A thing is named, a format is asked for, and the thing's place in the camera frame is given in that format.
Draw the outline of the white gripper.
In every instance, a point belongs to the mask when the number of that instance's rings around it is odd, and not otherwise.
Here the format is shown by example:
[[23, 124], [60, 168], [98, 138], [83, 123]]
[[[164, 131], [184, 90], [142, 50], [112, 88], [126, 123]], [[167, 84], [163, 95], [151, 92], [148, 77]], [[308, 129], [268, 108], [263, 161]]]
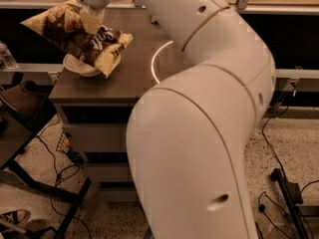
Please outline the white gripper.
[[87, 33], [96, 35], [104, 19], [104, 8], [112, 0], [78, 0], [83, 5], [80, 17]]

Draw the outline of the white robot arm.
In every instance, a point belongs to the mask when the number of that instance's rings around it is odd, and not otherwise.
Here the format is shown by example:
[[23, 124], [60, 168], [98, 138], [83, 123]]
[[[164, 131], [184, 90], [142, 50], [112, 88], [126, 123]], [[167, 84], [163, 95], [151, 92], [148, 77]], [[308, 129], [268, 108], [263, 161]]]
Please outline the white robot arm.
[[141, 0], [189, 69], [149, 89], [127, 125], [135, 187], [156, 239], [258, 239], [244, 150], [275, 87], [273, 57], [223, 0]]

